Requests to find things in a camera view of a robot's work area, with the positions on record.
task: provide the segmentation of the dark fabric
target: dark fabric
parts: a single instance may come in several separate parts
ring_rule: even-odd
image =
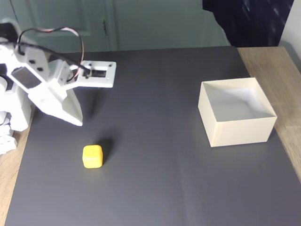
[[[231,45],[277,46],[293,0],[203,0]]]

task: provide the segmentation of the cardboard box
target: cardboard box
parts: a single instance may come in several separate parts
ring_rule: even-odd
[[[211,147],[266,142],[277,119],[255,78],[202,82],[198,109]]]

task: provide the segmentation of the white robotic arm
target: white robotic arm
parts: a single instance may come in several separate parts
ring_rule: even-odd
[[[12,130],[28,128],[30,100],[42,112],[81,126],[83,115],[73,88],[111,88],[114,84],[115,62],[81,61],[76,65],[69,65],[62,59],[48,62],[44,53],[47,49],[26,37],[18,42],[20,34],[17,23],[7,19],[1,21],[0,64],[6,65],[7,73],[0,76],[0,154],[15,149]]]
[[[72,89],[113,87],[115,62],[83,61],[84,69],[80,68],[78,76],[69,81],[73,77],[71,69],[77,69],[76,66],[61,59],[49,63],[42,50],[31,46],[23,47],[20,54],[18,46],[5,44],[7,41],[0,38],[0,55],[7,66],[7,76],[46,114],[81,126],[82,111]]]

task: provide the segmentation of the wooden table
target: wooden table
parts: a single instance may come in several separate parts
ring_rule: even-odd
[[[240,48],[278,115],[275,128],[301,181],[301,74],[284,47]],[[17,133],[18,148],[0,156],[0,226],[4,225],[29,128]]]

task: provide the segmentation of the yellow block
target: yellow block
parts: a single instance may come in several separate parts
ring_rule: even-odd
[[[103,165],[103,150],[99,145],[87,145],[83,150],[83,162],[86,168],[99,168]]]

